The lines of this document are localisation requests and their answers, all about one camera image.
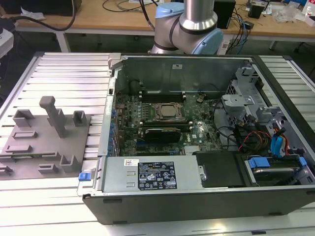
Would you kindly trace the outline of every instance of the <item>floor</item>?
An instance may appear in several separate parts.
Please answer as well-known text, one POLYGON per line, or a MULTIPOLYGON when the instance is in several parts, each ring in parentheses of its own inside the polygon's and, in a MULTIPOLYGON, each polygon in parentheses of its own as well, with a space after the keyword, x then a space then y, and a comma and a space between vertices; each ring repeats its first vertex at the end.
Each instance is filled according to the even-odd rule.
MULTIPOLYGON (((122 52, 146 53, 153 45, 152 36, 68 34, 72 52, 122 52)), ((9 57, 9 66, 4 78, 0 79, 0 104, 10 94, 35 52, 59 52, 59 45, 52 33, 19 32, 14 35, 14 48, 9 57)), ((299 52, 294 49, 298 42, 279 42, 274 51, 269 50, 270 41, 248 40, 242 55, 289 55, 309 74, 315 65, 315 44, 304 44, 299 52)), ((310 75, 315 81, 315 71, 310 75)))

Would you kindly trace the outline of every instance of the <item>power supply label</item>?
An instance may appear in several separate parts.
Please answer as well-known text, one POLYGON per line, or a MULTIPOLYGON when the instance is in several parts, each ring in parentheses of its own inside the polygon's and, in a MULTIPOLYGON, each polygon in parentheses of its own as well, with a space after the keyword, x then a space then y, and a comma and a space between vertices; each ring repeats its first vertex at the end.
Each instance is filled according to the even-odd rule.
POLYGON ((138 163, 140 190, 177 189, 174 162, 138 163))

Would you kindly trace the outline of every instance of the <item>cpu socket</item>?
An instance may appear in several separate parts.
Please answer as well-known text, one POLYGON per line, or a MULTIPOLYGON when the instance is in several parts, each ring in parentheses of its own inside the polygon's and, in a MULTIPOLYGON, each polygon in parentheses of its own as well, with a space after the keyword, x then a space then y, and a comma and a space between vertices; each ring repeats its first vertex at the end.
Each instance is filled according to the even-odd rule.
POLYGON ((183 119, 181 105, 178 103, 159 103, 154 105, 156 120, 183 119))

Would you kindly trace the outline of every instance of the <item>sticker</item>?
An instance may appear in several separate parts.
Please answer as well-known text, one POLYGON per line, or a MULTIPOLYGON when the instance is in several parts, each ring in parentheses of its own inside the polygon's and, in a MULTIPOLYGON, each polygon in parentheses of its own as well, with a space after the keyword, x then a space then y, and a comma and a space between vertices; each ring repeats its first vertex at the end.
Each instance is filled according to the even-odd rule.
POLYGON ((182 64, 174 64, 172 66, 172 69, 179 69, 179 70, 181 70, 181 69, 183 69, 183 65, 182 64))
POLYGON ((140 190, 177 189, 174 162, 138 163, 138 174, 140 190))
POLYGON ((124 166, 137 166, 139 159, 125 159, 124 166))

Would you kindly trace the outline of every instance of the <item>blue latch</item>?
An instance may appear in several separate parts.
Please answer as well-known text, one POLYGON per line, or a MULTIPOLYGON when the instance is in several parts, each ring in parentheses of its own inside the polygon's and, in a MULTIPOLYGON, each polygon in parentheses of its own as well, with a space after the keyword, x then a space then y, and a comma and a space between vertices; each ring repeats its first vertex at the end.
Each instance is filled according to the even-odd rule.
POLYGON ((307 166, 307 162, 306 162, 304 157, 299 157, 299 161, 300 161, 302 166, 307 166))
POLYGON ((91 173, 82 172, 79 174, 79 181, 91 181, 91 173))
POLYGON ((248 163, 251 169, 270 167, 267 157, 252 157, 250 160, 248 160, 248 163))
POLYGON ((276 155, 278 158, 282 158, 280 150, 282 147, 284 139, 281 136, 274 135, 271 139, 270 151, 272 154, 276 155))

